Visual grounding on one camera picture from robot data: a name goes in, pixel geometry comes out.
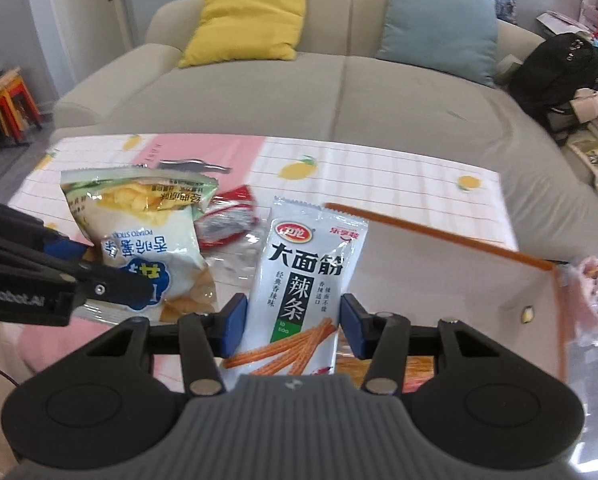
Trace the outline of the pink trash bin with bag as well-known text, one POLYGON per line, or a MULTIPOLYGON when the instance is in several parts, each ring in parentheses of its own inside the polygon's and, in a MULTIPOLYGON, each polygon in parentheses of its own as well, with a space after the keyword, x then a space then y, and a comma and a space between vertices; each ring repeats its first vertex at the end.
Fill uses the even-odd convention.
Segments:
POLYGON ((581 348, 598 347, 598 258, 562 266, 562 279, 576 343, 581 348))

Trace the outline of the lemon print pink tablecloth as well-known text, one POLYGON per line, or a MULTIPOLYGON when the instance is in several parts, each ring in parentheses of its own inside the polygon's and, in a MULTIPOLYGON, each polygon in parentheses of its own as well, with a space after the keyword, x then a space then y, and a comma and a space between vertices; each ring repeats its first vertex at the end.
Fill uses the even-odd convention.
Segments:
MULTIPOLYGON (((275 197, 348 205, 399 220, 517 249, 499 176, 441 158, 325 141, 210 133, 79 136, 55 144, 24 179, 11 205, 82 242, 60 188, 68 170, 130 165, 180 166, 219 181, 217 195, 247 185, 265 231, 275 197)), ((66 327, 0 322, 0 406, 6 393, 108 330, 76 311, 66 327)), ((14 466, 0 431, 0 477, 14 466)))

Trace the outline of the yellow cushion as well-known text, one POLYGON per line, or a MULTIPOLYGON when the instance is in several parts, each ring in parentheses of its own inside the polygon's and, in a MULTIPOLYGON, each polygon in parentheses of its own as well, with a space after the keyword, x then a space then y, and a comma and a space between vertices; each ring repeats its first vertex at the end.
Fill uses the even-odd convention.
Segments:
POLYGON ((203 0, 180 68, 296 58, 307 0, 203 0))

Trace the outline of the white spicy strips packet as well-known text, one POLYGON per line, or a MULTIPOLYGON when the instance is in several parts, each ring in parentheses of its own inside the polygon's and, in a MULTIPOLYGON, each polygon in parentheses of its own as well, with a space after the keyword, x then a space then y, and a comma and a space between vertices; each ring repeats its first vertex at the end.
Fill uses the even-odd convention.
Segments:
POLYGON ((275 198, 248 297, 241 342, 220 370, 227 388, 245 375, 328 375, 335 370, 339 304, 369 221, 275 198))

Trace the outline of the white door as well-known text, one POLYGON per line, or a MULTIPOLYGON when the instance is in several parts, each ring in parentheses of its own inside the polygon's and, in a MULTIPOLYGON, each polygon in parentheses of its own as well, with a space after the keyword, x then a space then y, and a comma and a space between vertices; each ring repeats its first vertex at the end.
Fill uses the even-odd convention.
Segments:
POLYGON ((132 49, 123 0, 29 0, 57 96, 132 49))

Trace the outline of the green white potato chips bag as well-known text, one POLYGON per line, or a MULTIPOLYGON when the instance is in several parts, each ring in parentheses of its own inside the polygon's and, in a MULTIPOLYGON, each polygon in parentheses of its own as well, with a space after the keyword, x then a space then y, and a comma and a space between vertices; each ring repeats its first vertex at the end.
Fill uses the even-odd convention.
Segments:
POLYGON ((60 186, 102 263, 151 285, 146 299, 90 300, 84 318, 116 324, 142 315, 158 324, 217 310, 217 291, 195 231, 195 221, 218 191, 217 179, 128 166, 68 170, 60 186))

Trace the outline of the red french fries snack bag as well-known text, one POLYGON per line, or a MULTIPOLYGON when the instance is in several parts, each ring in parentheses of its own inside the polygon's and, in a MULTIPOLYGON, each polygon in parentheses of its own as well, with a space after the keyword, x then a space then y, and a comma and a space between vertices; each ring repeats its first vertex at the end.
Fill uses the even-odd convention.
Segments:
POLYGON ((350 377, 351 382, 361 389, 373 378, 397 378, 397 365, 403 364, 402 392, 414 393, 435 376, 435 360, 432 356, 408 356, 400 358, 388 351, 374 354, 367 360, 358 359, 343 333, 338 334, 335 373, 350 377))

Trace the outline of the red silver snack packet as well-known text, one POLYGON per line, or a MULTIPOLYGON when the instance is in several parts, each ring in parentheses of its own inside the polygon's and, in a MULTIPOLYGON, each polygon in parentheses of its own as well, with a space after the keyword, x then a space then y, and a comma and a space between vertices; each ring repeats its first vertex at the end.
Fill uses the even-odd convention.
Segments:
POLYGON ((247 185, 215 195, 195 221, 200 249, 204 252, 235 242, 258 223, 256 200, 247 185))

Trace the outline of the clear bag of white candies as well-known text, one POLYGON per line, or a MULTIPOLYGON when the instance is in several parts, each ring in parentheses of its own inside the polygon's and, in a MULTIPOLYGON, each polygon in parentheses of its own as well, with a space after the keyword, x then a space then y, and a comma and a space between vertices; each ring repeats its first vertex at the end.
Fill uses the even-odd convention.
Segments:
POLYGON ((214 247, 203 253, 209 264, 217 300, 221 306, 238 292, 249 294, 257 272, 264 237, 265 231, 256 229, 229 244, 214 247))

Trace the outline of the stacked orange red stools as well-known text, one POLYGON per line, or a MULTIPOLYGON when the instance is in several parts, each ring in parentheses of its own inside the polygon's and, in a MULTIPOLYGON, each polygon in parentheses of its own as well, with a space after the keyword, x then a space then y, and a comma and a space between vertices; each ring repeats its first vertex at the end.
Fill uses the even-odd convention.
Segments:
POLYGON ((24 142, 29 128, 42 129, 42 117, 19 67, 0 75, 0 125, 15 144, 24 142))

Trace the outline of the black backpack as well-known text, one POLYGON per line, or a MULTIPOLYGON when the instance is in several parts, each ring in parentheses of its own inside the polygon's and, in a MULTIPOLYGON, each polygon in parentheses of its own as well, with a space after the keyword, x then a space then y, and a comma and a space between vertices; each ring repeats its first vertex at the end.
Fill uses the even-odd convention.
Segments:
POLYGON ((513 74, 508 93, 550 133, 598 118, 598 47, 572 32, 536 47, 513 74))

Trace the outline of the orange rimmed white box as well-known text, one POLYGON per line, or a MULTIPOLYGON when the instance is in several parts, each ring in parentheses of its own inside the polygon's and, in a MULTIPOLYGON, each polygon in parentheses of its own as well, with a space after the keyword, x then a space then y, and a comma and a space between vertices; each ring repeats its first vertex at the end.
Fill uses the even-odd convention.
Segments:
POLYGON ((570 329, 554 263, 352 206, 331 209, 369 222, 349 286, 366 310, 415 325, 462 321, 567 379, 570 329))

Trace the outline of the beige fabric sofa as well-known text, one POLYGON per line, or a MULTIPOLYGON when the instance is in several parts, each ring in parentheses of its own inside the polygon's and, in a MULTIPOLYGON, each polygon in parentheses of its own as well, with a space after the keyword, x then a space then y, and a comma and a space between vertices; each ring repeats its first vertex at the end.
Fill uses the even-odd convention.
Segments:
POLYGON ((201 0, 154 15, 141 46, 55 105, 55 139, 232 133, 388 148, 497 171, 520 247, 598 256, 598 196, 584 165, 508 92, 377 56, 388 0, 308 0, 292 61, 183 68, 201 0))

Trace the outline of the light blue cushion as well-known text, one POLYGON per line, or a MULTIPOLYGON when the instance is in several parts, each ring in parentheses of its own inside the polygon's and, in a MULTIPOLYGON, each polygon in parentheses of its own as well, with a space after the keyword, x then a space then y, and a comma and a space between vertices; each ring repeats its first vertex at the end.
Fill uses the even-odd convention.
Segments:
POLYGON ((388 0, 376 57, 492 87, 498 36, 493 0, 388 0))

